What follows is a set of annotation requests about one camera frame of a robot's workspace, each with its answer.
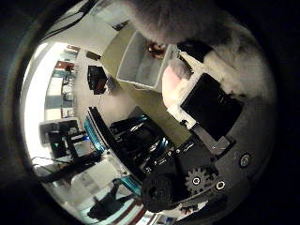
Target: screw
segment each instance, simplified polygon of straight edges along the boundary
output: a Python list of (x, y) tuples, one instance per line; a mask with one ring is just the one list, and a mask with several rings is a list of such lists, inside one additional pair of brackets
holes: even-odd
[(147, 173), (151, 172), (151, 169), (149, 167), (145, 168), (145, 170), (146, 170)]
[(201, 182), (201, 180), (200, 180), (200, 178), (198, 176), (193, 179), (193, 184), (195, 186), (198, 186), (200, 184), (200, 182)]
[(246, 168), (251, 161), (251, 155), (246, 153), (240, 159), (240, 167)]
[(217, 190), (222, 190), (224, 188), (225, 188), (225, 182), (224, 181), (217, 182), (217, 184), (216, 184), (216, 189)]

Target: person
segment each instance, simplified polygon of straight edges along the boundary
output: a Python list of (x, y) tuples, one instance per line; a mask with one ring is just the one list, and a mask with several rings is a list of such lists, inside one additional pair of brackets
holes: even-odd
[(87, 213), (87, 216), (93, 219), (97, 219), (98, 221), (105, 220), (119, 211), (124, 206), (125, 202), (134, 198), (135, 195), (130, 194), (116, 199), (116, 193), (121, 185), (121, 180), (114, 179), (112, 183), (113, 187), (111, 191), (107, 193), (103, 199), (99, 201), (96, 197), (94, 197), (95, 205)]
[(71, 73), (73, 70), (73, 66), (66, 66), (65, 71)]
[(147, 43), (147, 50), (151, 53), (152, 57), (162, 59), (166, 52), (166, 45), (158, 45), (156, 42), (149, 41)]

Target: white object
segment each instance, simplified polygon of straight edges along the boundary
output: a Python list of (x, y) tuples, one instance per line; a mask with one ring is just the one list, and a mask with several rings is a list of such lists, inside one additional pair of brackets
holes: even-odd
[(211, 51), (204, 57), (204, 64), (186, 52), (181, 52), (180, 55), (188, 62), (194, 73), (188, 81), (182, 79), (170, 93), (172, 105), (169, 106), (168, 113), (178, 122), (186, 121), (187, 129), (191, 129), (197, 122), (181, 108), (181, 105), (204, 73), (218, 81), (226, 94), (242, 94), (244, 87), (238, 80), (237, 71), (221, 60), (215, 52)]
[(47, 96), (60, 96), (62, 94), (63, 78), (51, 78)]
[(161, 92), (162, 74), (172, 58), (174, 46), (169, 45), (163, 59), (154, 58), (146, 50), (147, 39), (135, 32), (118, 69), (116, 79), (143, 89)]
[(49, 109), (45, 110), (45, 120), (56, 120), (56, 119), (61, 119), (62, 118), (62, 113), (60, 109)]

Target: white storage bin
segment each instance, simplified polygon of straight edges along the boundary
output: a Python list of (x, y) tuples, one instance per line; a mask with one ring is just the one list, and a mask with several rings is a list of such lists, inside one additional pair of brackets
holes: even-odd
[(157, 59), (147, 51), (146, 44), (147, 39), (135, 32), (127, 45), (116, 78), (120, 82), (161, 92), (162, 74), (173, 55), (174, 46), (169, 45), (164, 58)]

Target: circular hole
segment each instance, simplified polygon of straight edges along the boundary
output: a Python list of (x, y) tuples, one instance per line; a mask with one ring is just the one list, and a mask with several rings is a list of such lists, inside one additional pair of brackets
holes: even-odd
[(218, 190), (222, 190), (225, 188), (225, 182), (224, 181), (220, 181), (217, 183), (217, 189)]
[(151, 187), (148, 191), (149, 193), (149, 196), (154, 199), (156, 198), (156, 196), (158, 195), (158, 191), (157, 191), (157, 188), (156, 187)]
[(201, 179), (198, 176), (193, 179), (193, 184), (196, 185), (196, 186), (199, 185), (200, 182), (201, 182)]

